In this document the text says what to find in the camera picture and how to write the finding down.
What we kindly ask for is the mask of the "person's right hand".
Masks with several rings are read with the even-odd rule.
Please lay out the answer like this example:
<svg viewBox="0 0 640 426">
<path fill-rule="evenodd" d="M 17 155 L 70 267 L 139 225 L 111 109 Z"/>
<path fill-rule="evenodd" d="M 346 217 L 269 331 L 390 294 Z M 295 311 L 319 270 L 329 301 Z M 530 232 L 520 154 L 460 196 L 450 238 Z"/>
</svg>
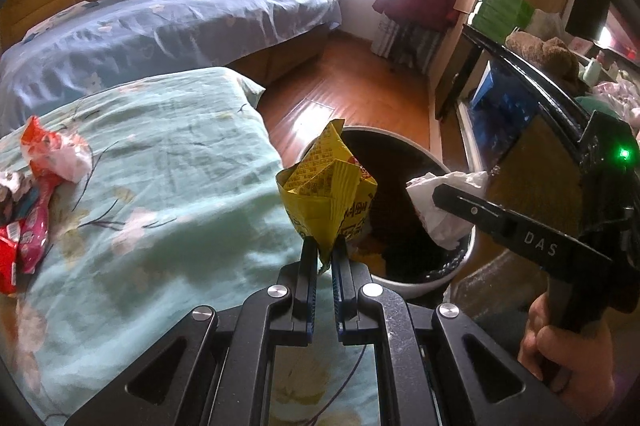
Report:
<svg viewBox="0 0 640 426">
<path fill-rule="evenodd" d="M 538 296 L 528 310 L 518 362 L 542 380 L 541 361 L 567 371 L 567 382 L 556 378 L 551 390 L 584 420 L 600 415 L 614 397 L 614 356 L 610 329 L 596 323 L 590 336 L 550 324 L 548 294 Z"/>
</svg>

